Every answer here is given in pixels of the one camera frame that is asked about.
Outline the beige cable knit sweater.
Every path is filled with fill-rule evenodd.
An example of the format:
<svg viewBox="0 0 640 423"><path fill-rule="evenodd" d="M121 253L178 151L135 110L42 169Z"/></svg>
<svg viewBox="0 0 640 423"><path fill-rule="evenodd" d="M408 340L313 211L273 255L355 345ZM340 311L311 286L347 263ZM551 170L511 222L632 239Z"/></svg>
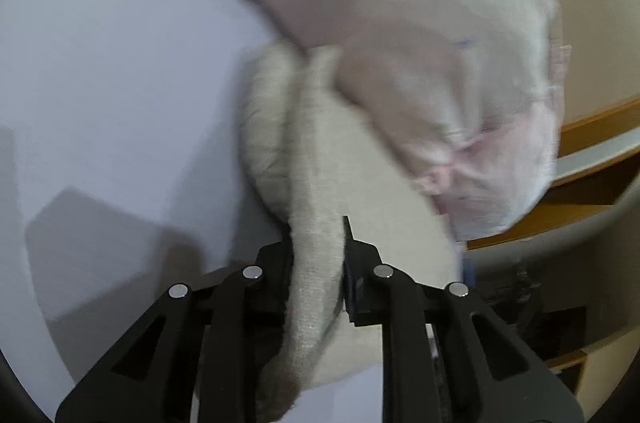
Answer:
<svg viewBox="0 0 640 423"><path fill-rule="evenodd" d="M260 380L262 422L281 420L302 391L382 359L380 329L356 328L344 308L347 233L420 283L461 276L446 217L335 90L339 57L334 47L300 53L282 40L248 68L241 156L262 201L290 227L294 253L283 344Z"/></svg>

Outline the lavender bed sheet mattress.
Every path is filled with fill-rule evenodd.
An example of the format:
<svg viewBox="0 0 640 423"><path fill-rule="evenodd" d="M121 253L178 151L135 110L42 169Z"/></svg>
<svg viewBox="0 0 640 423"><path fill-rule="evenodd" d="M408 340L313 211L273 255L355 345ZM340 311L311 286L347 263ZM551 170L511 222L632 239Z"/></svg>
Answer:
<svg viewBox="0 0 640 423"><path fill-rule="evenodd" d="M280 239L238 157L246 0L1 0L1 350L53 417L176 282Z"/></svg>

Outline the pink pillow with blue flowers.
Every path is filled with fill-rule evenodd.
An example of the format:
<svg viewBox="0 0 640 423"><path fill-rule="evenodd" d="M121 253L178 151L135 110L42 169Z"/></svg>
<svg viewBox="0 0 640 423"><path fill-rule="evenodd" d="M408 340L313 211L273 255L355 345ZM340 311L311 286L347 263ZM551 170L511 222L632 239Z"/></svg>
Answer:
<svg viewBox="0 0 640 423"><path fill-rule="evenodd" d="M257 0L299 47L341 51L366 111L457 239L510 229L552 183L570 48L558 0Z"/></svg>

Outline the wooden bed frame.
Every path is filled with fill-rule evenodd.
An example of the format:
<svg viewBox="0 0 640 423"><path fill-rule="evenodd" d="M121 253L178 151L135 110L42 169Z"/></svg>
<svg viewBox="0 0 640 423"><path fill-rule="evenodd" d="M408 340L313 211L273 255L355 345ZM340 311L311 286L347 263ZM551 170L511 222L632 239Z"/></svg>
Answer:
<svg viewBox="0 0 640 423"><path fill-rule="evenodd" d="M639 101L565 125L550 190L465 257L480 294L593 417L639 351Z"/></svg>

